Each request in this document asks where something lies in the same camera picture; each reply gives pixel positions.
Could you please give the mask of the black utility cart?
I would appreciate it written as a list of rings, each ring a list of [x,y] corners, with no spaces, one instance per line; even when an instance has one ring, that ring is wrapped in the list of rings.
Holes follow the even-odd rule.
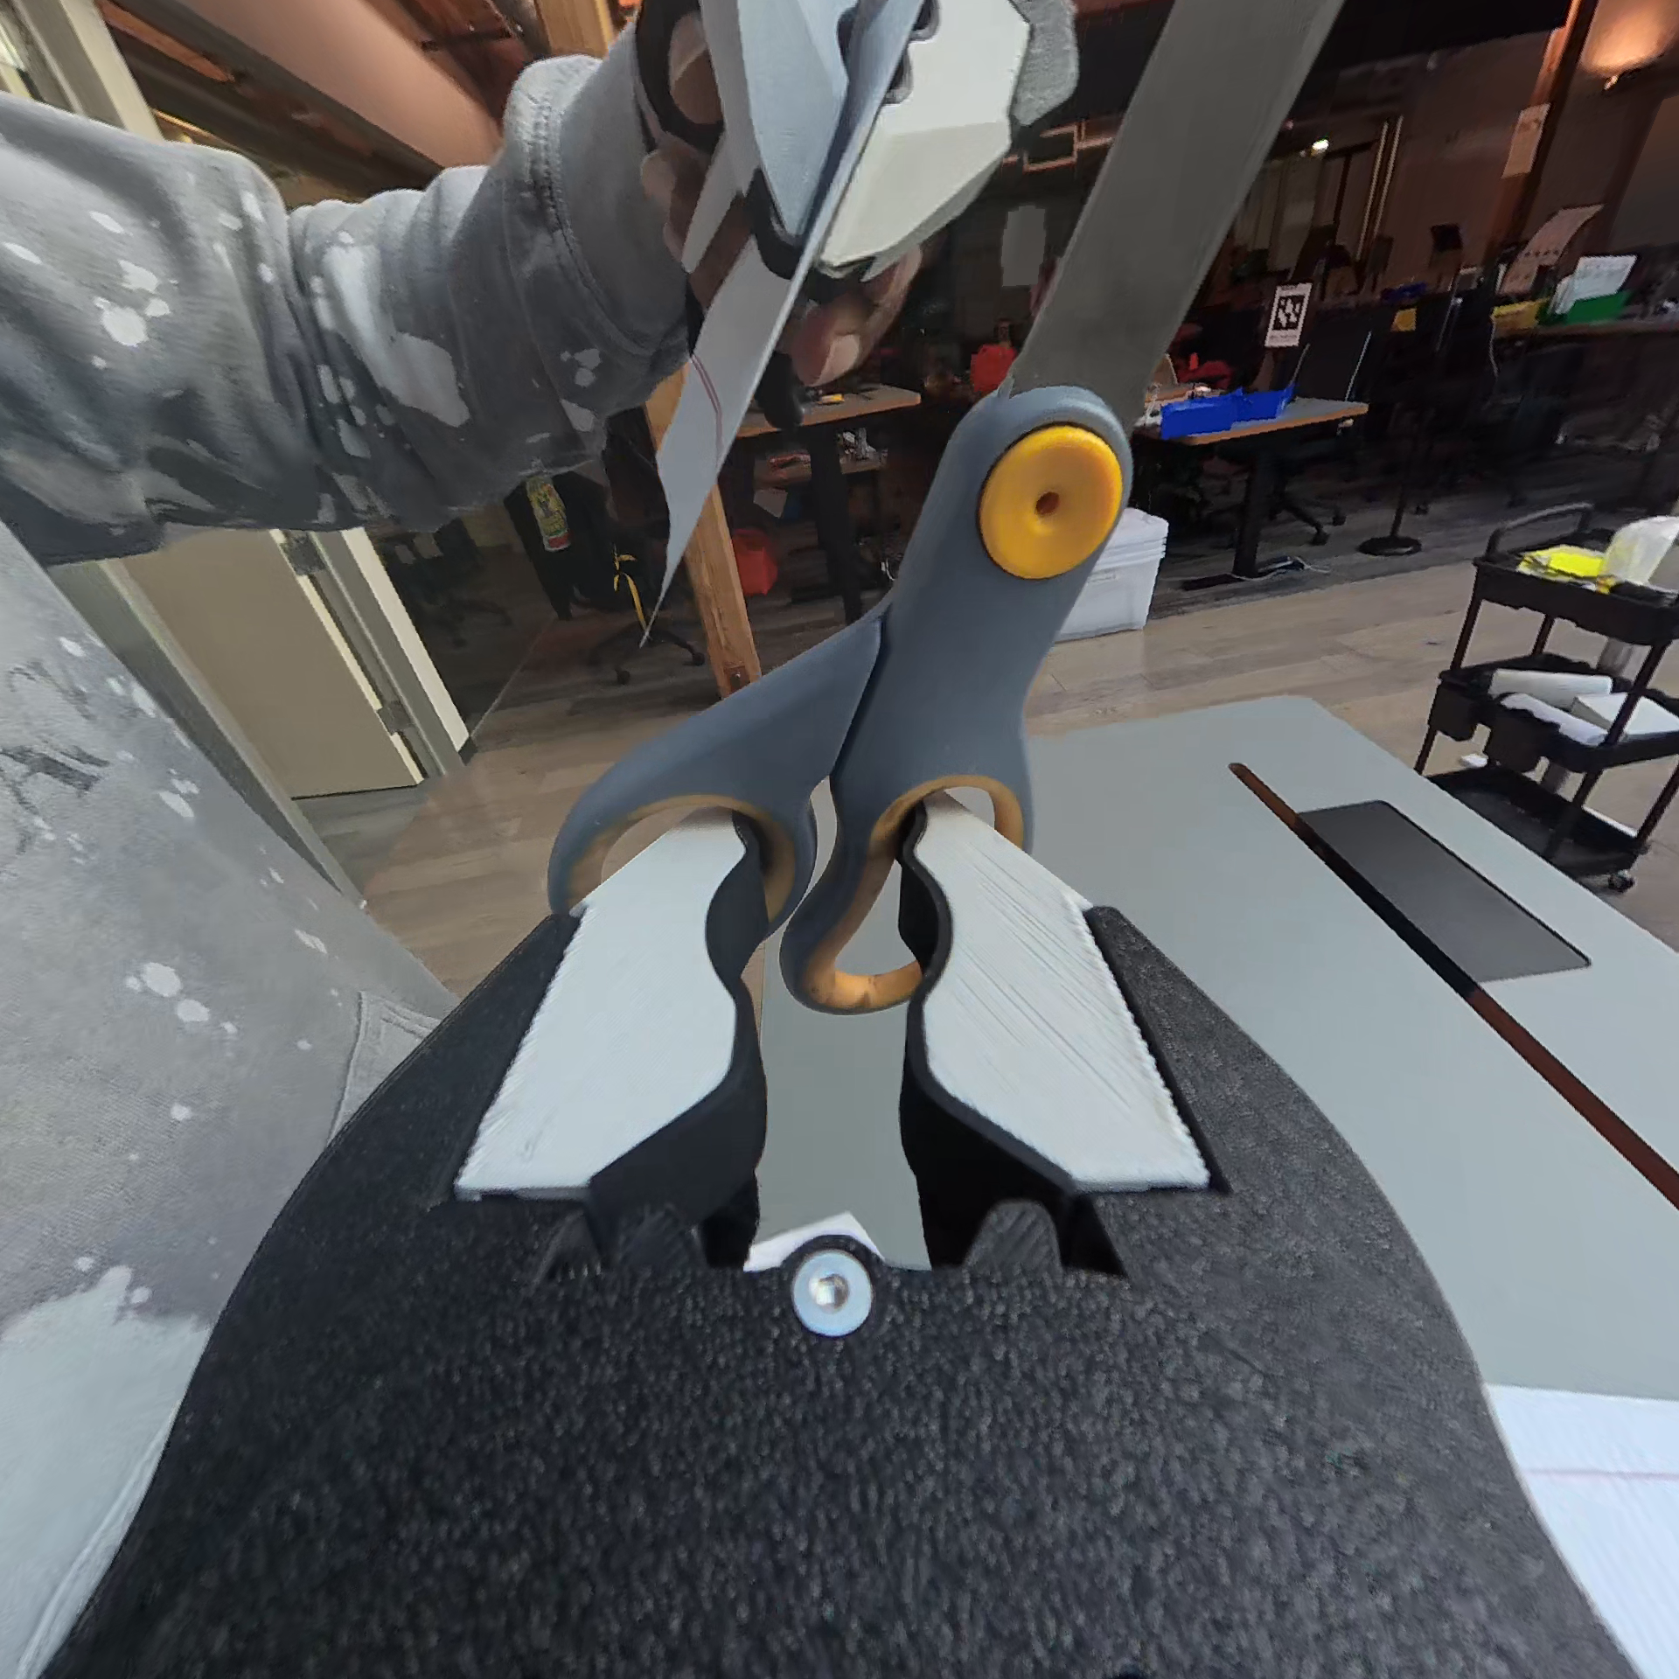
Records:
[[[1473,762],[1433,782],[1563,876],[1625,894],[1677,794],[1677,698],[1661,688],[1677,594],[1519,572],[1523,552],[1605,552],[1613,534],[1587,502],[1491,532],[1415,770],[1439,740],[1479,742]]]

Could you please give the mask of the translucent plastic bag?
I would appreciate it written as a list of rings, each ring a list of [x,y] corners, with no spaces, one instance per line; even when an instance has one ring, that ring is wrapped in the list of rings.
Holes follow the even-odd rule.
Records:
[[[1615,584],[1677,594],[1679,516],[1637,518],[1619,528],[1605,550],[1601,576]]]

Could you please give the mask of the stack of lined paper sheets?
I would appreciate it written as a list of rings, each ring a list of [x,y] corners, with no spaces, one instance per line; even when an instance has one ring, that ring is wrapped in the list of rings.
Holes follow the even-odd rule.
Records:
[[[1639,1675],[1677,1675],[1677,1403],[1493,1385],[1531,1505]]]

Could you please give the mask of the black round-base stand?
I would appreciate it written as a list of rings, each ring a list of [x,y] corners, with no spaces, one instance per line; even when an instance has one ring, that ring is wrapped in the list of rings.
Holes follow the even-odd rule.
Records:
[[[1427,432],[1435,406],[1435,350],[1421,332],[1421,316],[1413,314],[1413,328],[1391,336],[1391,350],[1383,364],[1379,394],[1387,402],[1389,440],[1397,454],[1389,524],[1359,542],[1357,552],[1371,558],[1409,558],[1421,542],[1403,532],[1411,506],[1415,478],[1427,448]]]

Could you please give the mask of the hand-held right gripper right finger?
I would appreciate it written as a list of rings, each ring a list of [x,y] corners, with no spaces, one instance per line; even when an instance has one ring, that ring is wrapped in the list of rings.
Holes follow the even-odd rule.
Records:
[[[922,964],[898,1130],[932,1265],[1122,1269],[1100,1203],[1208,1191],[1214,1165],[1092,906],[954,798],[898,860]]]

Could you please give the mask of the person's left hand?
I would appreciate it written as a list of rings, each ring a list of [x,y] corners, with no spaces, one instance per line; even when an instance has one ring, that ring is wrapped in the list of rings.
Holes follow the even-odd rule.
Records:
[[[678,22],[666,54],[666,74],[670,96],[686,120],[700,126],[722,122],[722,100],[696,14]],[[658,136],[658,144],[642,162],[644,194],[662,216],[664,242],[676,262],[684,258],[708,168],[708,152],[670,132]],[[744,204],[734,202],[704,258],[686,270],[688,284],[702,304],[712,304],[748,236]],[[880,276],[856,282],[828,304],[792,316],[780,348],[790,356],[800,382],[812,388],[830,386],[866,362],[906,306],[924,262],[926,246],[916,244]]]

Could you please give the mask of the background work table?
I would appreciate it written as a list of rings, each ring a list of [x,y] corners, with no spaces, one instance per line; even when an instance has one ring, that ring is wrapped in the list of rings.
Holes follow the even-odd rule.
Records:
[[[1136,426],[1134,438],[1148,440],[1156,448],[1216,450],[1236,448],[1238,464],[1248,468],[1246,492],[1236,520],[1236,542],[1232,566],[1222,574],[1204,574],[1182,580],[1182,594],[1206,594],[1236,586],[1277,582],[1289,574],[1305,572],[1301,558],[1281,554],[1261,558],[1261,536],[1269,520],[1277,470],[1285,448],[1301,440],[1331,436],[1351,426],[1367,412],[1363,404],[1331,402],[1325,398],[1289,398],[1271,418],[1254,418],[1222,432],[1190,432],[1166,436],[1162,420],[1144,420]]]
[[[770,482],[758,478],[768,452],[792,452],[804,460],[804,476],[784,490],[804,492],[814,546],[826,560],[826,584],[798,602],[838,600],[844,624],[866,614],[866,594],[890,588],[890,558],[896,526],[890,514],[888,454],[876,446],[876,432],[920,406],[920,394],[892,384],[852,384],[814,396],[796,430],[778,428],[760,404],[742,420],[720,472],[724,512],[730,526],[764,524],[766,510],[756,492]]]

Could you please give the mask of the grey scissors orange pivot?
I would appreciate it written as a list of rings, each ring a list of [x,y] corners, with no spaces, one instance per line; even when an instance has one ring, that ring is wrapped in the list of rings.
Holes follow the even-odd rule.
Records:
[[[1026,698],[1120,524],[1152,372],[1339,12],[1170,8],[1024,348],[940,458],[896,588],[590,788],[554,844],[552,912],[600,888],[646,816],[720,808],[768,846],[762,898],[804,1006],[914,996],[920,964],[854,974],[842,956],[936,792],[986,792],[1002,840],[1030,846]]]

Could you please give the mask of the person's grey sweatshirt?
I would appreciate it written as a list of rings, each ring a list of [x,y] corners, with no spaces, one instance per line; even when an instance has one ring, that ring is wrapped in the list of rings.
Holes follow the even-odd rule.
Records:
[[[4,1675],[48,1667],[266,1229],[454,1006],[4,534]]]

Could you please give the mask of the white lined paper sheet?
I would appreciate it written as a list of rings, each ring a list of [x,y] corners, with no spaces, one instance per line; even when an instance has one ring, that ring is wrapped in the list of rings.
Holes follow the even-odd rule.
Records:
[[[800,256],[784,252],[780,258],[768,258],[758,240],[760,206],[738,200],[744,204],[750,234],[712,304],[702,304],[700,334],[686,364],[676,414],[658,452],[668,544],[652,618],[658,618],[666,604],[722,462],[816,268],[830,220],[896,78],[918,14],[920,4],[892,2],[856,4],[846,18],[850,92],[844,128],[832,184],[818,206],[806,250]]]

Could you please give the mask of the wooden pillar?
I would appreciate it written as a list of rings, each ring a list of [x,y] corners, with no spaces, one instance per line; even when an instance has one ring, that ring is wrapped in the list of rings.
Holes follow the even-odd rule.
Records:
[[[560,56],[604,56],[640,8],[640,2],[536,2],[548,48]],[[700,616],[706,660],[726,700],[760,680],[764,668],[750,628],[722,498],[716,490],[706,496],[686,546],[684,570]]]

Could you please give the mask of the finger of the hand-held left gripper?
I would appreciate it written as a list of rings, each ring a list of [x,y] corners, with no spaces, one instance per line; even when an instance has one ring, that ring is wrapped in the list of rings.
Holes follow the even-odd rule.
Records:
[[[760,206],[758,240],[770,260],[806,250],[848,110],[852,10],[842,2],[700,6],[722,136],[688,226],[688,268],[704,260],[738,200]]]
[[[882,274],[976,198],[1012,142],[1030,34],[1010,2],[932,4],[830,220],[822,274]]]

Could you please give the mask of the person's left forearm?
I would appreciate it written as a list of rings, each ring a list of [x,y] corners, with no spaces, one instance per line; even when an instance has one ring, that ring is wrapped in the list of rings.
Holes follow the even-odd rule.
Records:
[[[412,532],[594,456],[686,358],[636,32],[518,80],[504,148],[286,210],[250,160],[4,98],[4,558]]]

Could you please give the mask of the cut lined paper piece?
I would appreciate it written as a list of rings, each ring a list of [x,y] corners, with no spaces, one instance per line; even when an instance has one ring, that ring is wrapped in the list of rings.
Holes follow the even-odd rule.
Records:
[[[784,1267],[796,1253],[810,1249],[812,1245],[818,1247],[836,1247],[836,1245],[856,1245],[870,1253],[880,1255],[874,1239],[870,1237],[868,1229],[850,1213],[838,1211],[830,1213],[824,1219],[814,1223],[802,1223],[790,1227],[786,1231],[778,1231],[774,1235],[766,1235],[758,1239],[748,1249],[748,1259],[744,1269],[748,1273],[780,1269]]]

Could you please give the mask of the white plastic bin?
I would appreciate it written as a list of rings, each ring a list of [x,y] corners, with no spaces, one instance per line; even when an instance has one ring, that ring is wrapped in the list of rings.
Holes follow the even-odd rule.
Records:
[[[1166,518],[1128,508],[1056,640],[1064,644],[1140,632],[1148,624],[1168,546]]]

